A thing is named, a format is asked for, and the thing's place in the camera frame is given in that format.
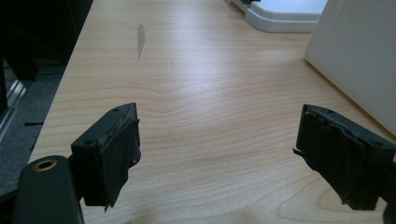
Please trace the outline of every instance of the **black mechanical part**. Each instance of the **black mechanical part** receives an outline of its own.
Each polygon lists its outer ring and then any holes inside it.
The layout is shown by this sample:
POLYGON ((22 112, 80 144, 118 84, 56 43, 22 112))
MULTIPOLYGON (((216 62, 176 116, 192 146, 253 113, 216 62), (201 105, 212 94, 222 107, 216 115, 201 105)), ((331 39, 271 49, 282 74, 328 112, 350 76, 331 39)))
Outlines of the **black mechanical part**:
POLYGON ((140 161, 136 104, 109 110, 73 144, 69 158, 78 196, 88 206, 114 206, 128 169, 140 161))
POLYGON ((394 218, 396 146, 391 142, 327 108, 304 105, 297 148, 294 153, 326 179, 342 203, 374 210, 381 197, 388 203, 384 220, 394 218))
POLYGON ((67 158, 49 156, 21 171, 13 223, 83 223, 67 158))

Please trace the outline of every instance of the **white plastic base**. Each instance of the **white plastic base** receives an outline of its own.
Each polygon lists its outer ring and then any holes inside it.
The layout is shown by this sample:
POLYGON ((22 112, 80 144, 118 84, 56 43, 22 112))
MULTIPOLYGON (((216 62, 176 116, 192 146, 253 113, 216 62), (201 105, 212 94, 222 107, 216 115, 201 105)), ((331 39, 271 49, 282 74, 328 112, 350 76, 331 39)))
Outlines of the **white plastic base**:
POLYGON ((246 5, 236 3, 246 12, 245 19, 259 30, 271 33, 312 33, 327 0, 261 0, 246 5))

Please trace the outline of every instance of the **light wood tabletop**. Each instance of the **light wood tabletop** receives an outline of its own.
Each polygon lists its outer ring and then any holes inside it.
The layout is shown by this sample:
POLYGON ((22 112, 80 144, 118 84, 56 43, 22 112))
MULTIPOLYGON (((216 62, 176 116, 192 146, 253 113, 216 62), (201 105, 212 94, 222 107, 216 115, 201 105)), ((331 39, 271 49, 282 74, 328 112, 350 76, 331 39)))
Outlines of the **light wood tabletop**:
POLYGON ((304 59, 310 37, 223 0, 95 0, 31 161, 136 102, 141 161, 113 208, 81 202, 86 223, 382 223, 382 200, 352 211, 292 153, 303 104, 396 140, 304 59))

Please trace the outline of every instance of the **wooden table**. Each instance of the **wooden table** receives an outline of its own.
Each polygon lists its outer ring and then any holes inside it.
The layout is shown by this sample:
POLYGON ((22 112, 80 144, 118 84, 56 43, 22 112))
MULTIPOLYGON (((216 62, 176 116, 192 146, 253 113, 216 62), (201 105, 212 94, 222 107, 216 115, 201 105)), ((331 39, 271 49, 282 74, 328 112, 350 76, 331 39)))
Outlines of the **wooden table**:
POLYGON ((292 153, 303 104, 396 140, 304 59, 310 36, 256 30, 223 0, 95 0, 31 161, 136 102, 142 159, 87 223, 382 223, 383 201, 352 211, 292 153))

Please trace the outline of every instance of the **floor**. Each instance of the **floor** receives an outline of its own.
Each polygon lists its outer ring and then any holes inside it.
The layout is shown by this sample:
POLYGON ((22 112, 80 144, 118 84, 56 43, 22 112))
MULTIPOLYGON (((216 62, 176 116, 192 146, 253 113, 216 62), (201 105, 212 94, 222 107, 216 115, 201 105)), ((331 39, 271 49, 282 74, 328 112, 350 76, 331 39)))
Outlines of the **floor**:
POLYGON ((18 81, 4 62, 8 110, 0 120, 0 195, 18 187, 64 74, 65 65, 56 61, 36 59, 35 64, 36 80, 18 81))

